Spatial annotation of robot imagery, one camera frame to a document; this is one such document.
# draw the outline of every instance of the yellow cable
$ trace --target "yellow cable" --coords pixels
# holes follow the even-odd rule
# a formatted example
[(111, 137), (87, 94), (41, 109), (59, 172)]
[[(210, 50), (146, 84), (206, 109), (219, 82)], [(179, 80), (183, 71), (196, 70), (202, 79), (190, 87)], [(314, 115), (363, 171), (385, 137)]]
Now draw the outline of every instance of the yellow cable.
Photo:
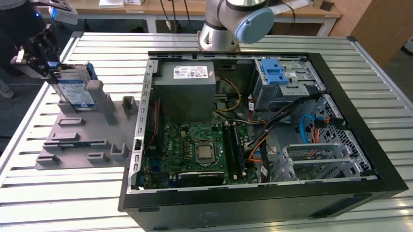
[(232, 106), (231, 108), (227, 108), (227, 109), (216, 109), (214, 110), (214, 112), (227, 112), (227, 111), (231, 111), (234, 109), (236, 109), (236, 107), (239, 106), (240, 104), (240, 93), (239, 93), (239, 90), (236, 89), (236, 87), (234, 86), (234, 84), (226, 79), (226, 78), (220, 78), (223, 79), (224, 81), (227, 81), (227, 83), (232, 86), (232, 88), (235, 89), (236, 93), (238, 93), (238, 102), (236, 102), (236, 105)]

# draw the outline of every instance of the floor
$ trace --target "floor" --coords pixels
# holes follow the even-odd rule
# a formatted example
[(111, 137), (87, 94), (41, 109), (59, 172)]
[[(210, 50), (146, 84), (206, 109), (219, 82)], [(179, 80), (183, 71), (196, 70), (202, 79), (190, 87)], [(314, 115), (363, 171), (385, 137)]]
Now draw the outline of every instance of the floor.
[[(167, 33), (168, 29), (159, 22), (158, 31)], [(183, 33), (195, 33), (202, 28), (202, 22), (192, 22), (188, 26), (184, 22), (180, 25), (179, 30)], [(76, 26), (64, 25), (57, 28), (59, 45), (64, 48), (64, 45), (71, 37), (72, 31), (83, 31), (84, 24), (79, 22)], [(147, 30), (146, 24), (142, 20), (87, 20), (85, 29), (93, 32), (144, 32)], [(385, 72), (401, 88), (409, 99), (413, 101), (413, 56), (400, 51), (385, 67)], [(4, 99), (0, 96), (0, 155), (8, 144), (7, 137), (11, 137), (17, 129), (25, 112), (31, 106), (31, 103), (40, 90), (43, 81), (29, 78), (27, 76), (11, 76), (0, 69), (0, 79), (11, 85), (9, 88), (15, 92), (12, 99)]]

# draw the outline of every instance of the table leg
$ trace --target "table leg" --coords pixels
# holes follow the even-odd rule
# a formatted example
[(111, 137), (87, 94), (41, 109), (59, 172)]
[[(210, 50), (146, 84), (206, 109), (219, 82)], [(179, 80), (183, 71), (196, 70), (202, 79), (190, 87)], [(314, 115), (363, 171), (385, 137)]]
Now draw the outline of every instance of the table leg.
[(147, 15), (146, 21), (147, 21), (147, 26), (148, 26), (148, 33), (158, 33), (156, 32), (156, 16)]
[(337, 19), (335, 18), (327, 18), (319, 28), (319, 31), (317, 33), (317, 36), (329, 36), (330, 31), (333, 29), (333, 26), (335, 24)]

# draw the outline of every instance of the motherboard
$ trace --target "motherboard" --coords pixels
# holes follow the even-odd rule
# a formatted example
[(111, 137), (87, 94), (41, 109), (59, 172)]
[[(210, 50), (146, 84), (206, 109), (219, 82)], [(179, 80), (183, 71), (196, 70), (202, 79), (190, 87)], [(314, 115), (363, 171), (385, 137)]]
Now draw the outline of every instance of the motherboard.
[(243, 123), (166, 124), (163, 153), (148, 157), (148, 188), (257, 183), (243, 157), (248, 141)]

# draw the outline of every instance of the desk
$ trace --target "desk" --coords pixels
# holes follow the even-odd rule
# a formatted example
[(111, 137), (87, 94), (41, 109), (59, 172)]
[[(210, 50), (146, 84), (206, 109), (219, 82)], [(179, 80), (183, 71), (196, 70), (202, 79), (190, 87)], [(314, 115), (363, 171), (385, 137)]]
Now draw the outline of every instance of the desk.
[[(295, 23), (317, 23), (322, 24), (318, 36), (329, 36), (331, 28), (342, 13), (333, 6), (331, 11), (319, 9), (322, 0), (315, 0), (315, 6), (305, 6), (295, 9)], [(72, 0), (73, 7), (79, 13), (79, 19), (144, 19), (148, 25), (148, 32), (156, 33), (156, 20), (164, 20), (159, 0), (146, 0), (142, 5), (128, 5), (123, 8), (99, 9), (99, 0)], [(174, 19), (171, 1), (163, 0), (166, 12), (170, 20)], [(204, 21), (206, 4), (203, 2), (187, 2), (190, 19)], [(175, 0), (176, 20), (187, 20), (187, 12), (183, 0)], [(293, 20), (293, 12), (278, 14), (274, 22), (290, 23)]]
[[(147, 52), (196, 49), (195, 34), (84, 33), (69, 39), (61, 62), (89, 60), (112, 100), (130, 95), (139, 100)], [(413, 106), (359, 44), (345, 37), (266, 36), (255, 44), (240, 44), (240, 51), (321, 53), (410, 190), (339, 217), (196, 231), (410, 231)], [(33, 169), (57, 117), (57, 102), (44, 84), (0, 158), (1, 231), (143, 232), (130, 216), (118, 212), (122, 167)]]

